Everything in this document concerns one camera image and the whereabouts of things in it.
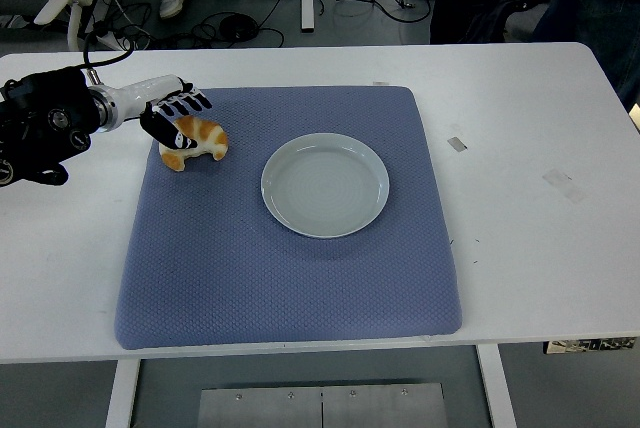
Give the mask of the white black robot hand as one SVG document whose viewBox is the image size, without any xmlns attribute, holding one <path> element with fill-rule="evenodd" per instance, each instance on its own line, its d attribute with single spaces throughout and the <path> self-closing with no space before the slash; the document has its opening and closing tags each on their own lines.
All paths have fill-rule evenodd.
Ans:
<svg viewBox="0 0 640 428">
<path fill-rule="evenodd" d="M 174 125 L 172 117 L 175 118 L 179 114 L 187 116 L 212 107 L 198 88 L 176 75 L 166 75 L 113 89 L 109 96 L 110 129 L 118 128 L 126 120 L 138 119 L 148 134 L 165 147 L 174 150 L 196 148 L 198 142 L 194 135 L 183 134 Z"/>
</svg>

